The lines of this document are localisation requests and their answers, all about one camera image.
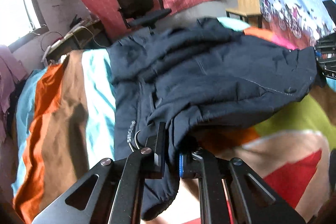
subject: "chair seat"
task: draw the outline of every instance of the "chair seat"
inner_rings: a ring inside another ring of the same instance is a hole
[[[132,21],[128,22],[130,27],[142,26],[142,27],[151,27],[157,22],[159,19],[162,19],[171,13],[171,9],[162,9],[162,10],[154,10],[148,12],[143,17],[139,17]]]

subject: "white stitching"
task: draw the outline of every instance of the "white stitching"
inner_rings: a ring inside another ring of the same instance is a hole
[[[255,83],[256,85],[261,86],[261,87],[264,88],[264,89],[273,90],[273,91],[279,92],[279,93],[281,93],[281,94],[285,94],[285,95],[293,96],[293,94],[290,94],[290,93],[281,92],[281,91],[278,91],[278,90],[274,90],[274,89],[267,88],[267,87],[265,87],[265,86],[259,85],[258,83],[253,82],[252,80],[249,80],[249,79],[245,79],[245,80],[247,80],[247,81],[249,81],[249,82],[252,82],[252,83]]]

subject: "brown stripe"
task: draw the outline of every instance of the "brown stripe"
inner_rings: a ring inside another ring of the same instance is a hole
[[[72,51],[67,58],[59,109],[51,115],[42,145],[45,174],[40,210],[89,170],[85,141],[88,109],[82,54],[83,51]]]

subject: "window sill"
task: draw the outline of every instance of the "window sill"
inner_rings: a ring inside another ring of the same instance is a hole
[[[34,31],[35,33],[30,32],[30,33],[26,34],[24,37],[19,38],[18,40],[16,40],[12,44],[10,44],[8,46],[8,48],[11,52],[15,52],[18,48],[22,47],[24,44],[28,43],[29,41],[31,41],[35,37],[37,37],[38,34],[44,34],[48,31],[49,31],[49,29],[48,29],[47,26],[39,28],[39,29]]]

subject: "chair backrest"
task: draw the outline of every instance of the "chair backrest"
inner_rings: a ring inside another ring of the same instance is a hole
[[[144,16],[154,7],[153,0],[117,0],[125,18]]]

